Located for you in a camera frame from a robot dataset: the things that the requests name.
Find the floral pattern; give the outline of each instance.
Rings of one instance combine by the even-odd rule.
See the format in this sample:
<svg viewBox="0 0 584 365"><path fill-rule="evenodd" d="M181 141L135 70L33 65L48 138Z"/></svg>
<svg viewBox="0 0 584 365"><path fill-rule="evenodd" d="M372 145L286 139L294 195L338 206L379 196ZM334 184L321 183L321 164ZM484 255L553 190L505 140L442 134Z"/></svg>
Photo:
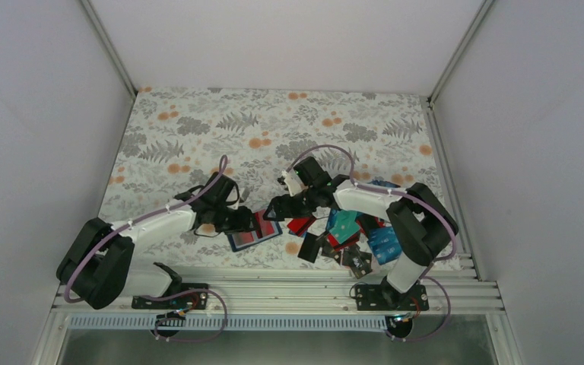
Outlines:
<svg viewBox="0 0 584 365"><path fill-rule="evenodd" d="M226 174L249 190L246 206L265 208L285 191L276 179L301 152L337 144L356 161L355 177L401 186L426 183L442 199L440 179L419 97L404 94L283 90L140 89L100 211L107 221L128 220L161 208L175 194L204 184L227 154ZM347 173L338 151L314 153L330 174ZM319 212L322 217L327 212ZM325 220L311 231L321 233ZM329 258L297 258L303 240L284 234L232 252L225 235L184 232L136 251L166 264L249 268L339 268ZM202 227L201 234L212 234ZM368 250L366 243L361 243ZM455 263L438 265L455 269Z"/></svg>

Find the purple cable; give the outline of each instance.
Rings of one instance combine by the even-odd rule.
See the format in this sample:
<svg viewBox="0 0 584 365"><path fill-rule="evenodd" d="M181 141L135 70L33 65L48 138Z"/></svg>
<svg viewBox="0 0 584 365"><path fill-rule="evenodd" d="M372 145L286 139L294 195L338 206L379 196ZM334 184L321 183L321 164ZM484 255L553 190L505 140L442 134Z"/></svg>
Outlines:
<svg viewBox="0 0 584 365"><path fill-rule="evenodd" d="M218 336L221 335L221 333L223 333L225 327L227 327L227 304L225 304L225 301L223 300L223 298L221 298L221 296L218 295L218 293L216 293L215 291L212 291L209 289L190 289L190 290L185 290L181 293L169 295L168 297L142 296L142 298L145 298L148 300L153 300L154 302L164 302L164 301L172 300L172 299L175 299L178 297L184 297L185 295L189 295L189 294L193 294L193 293L211 294L214 297L218 298L218 300L221 302L221 305L223 306L224 317L223 317L223 323L222 323L221 327L218 329L218 331L207 338L198 338L198 339L191 339L191 340L190 339L178 339L178 338L164 337L164 336L161 336L157 333L157 328L165 322L172 321L174 319L180 319L180 318L175 318L175 317L163 318L163 319L157 321L155 324L153 334L155 335L156 339L162 338L163 340L165 340L167 342L173 341L173 342L180 342L183 344L201 344L202 342L209 342L209 341L215 340Z"/></svg>
<svg viewBox="0 0 584 365"><path fill-rule="evenodd" d="M400 339L398 339L398 341L419 342L419 341L428 340L429 338L432 338L434 335L437 335L440 331L442 331L446 327L446 325L449 324L449 322L451 322L451 298L449 298L449 294L446 292L446 290L444 290L444 287L442 286L442 284L440 284L437 280L433 279L431 276L425 276L424 278L431 280L438 287L440 287L440 290L444 293L444 297L446 298L446 317L444 317L444 321L442 322L440 327L438 327L435 331L431 332L430 334L422 336L422 337L417 337L417 338L400 338ZM395 339L397 339L395 336L391 335L391 332L389 332L388 330L386 330L386 335L391 338L391 341L394 341Z"/></svg>
<svg viewBox="0 0 584 365"><path fill-rule="evenodd" d="M453 232L451 225L449 225L449 222L447 222L446 219L444 219L444 217L440 213L438 213L433 207L431 207L427 203L421 201L418 198L415 198L413 195L409 195L405 192L400 192L400 191L395 190L395 189L380 188L378 186L371 186L371 185L367 185L367 184L362 184L362 183L358 182L357 180L355 180L354 179L354 158L345 149L343 149L339 146L335 146L333 144L319 144L317 146L314 146L312 148L305 150L301 155L299 155L299 157L297 157L296 160L294 160L294 162L290 165L290 167L287 168L286 171L288 171L288 172L291 171L292 168L294 167L294 165L296 165L300 159L304 158L307 154L309 154L310 152L317 150L319 148L334 148L335 150L341 151L343 154L346 155L346 157L348 157L348 159L351 161L351 171L349 173L349 176L351 179L351 183L353 183L353 185L355 185L356 188L367 190L369 192L381 192L384 194L388 194L390 192L391 194L399 195L402 198L406 198L406 199L420 205L422 208L426 209L427 211L429 211L429 213L431 213L435 218L437 218L437 220L440 221L440 223L444 226L444 228L446 229L446 232L449 234L449 237L451 237L451 244L452 244L451 245L452 246L451 253L449 253L448 255L443 256L443 257L435 258L433 261L434 262L444 261L444 260L451 259L453 256L455 256L455 252L457 250L457 245L455 242L455 233ZM429 269L430 269L430 267L423 273L423 275L425 275Z"/></svg>
<svg viewBox="0 0 584 365"><path fill-rule="evenodd" d="M198 194L192 196L186 202L178 203L178 204L174 205L173 207L170 207L169 209L177 209L177 208L180 208L184 205L190 204L191 202L195 201L200 196L205 194L221 178L226 167L227 167L227 155L224 154L221 157L221 161L218 164L218 174L216 175L216 177L212 181L210 181L209 184L207 184L204 188L202 188L202 190L200 190L200 192ZM152 211L151 213L147 213L145 215L142 215L142 216L134 219L133 224L140 223L144 220L147 220L148 218L155 217L158 214L162 214L162 213L166 213L166 212L167 212L166 208L158 209L157 211ZM70 279L68 279L68 283L66 283L66 289L64 290L64 300L66 301L66 303L78 303L78 302L81 302L82 300L84 300L84 298L76 298L76 299L70 298L70 290L71 290L73 284L75 283L75 280L77 280L77 276L79 276L81 271L84 270L84 267L86 267L86 264L93 258L93 256L95 256L97 251L99 251L107 242L109 242L118 233L120 233L124 230L127 230L128 228L129 228L128 223L123 224L122 226L115 229L113 232L106 235L97 245L95 245L95 247L93 247L93 249L84 257L84 259L81 260L79 265L77 265L77 268L75 269L75 271L73 271Z"/></svg>

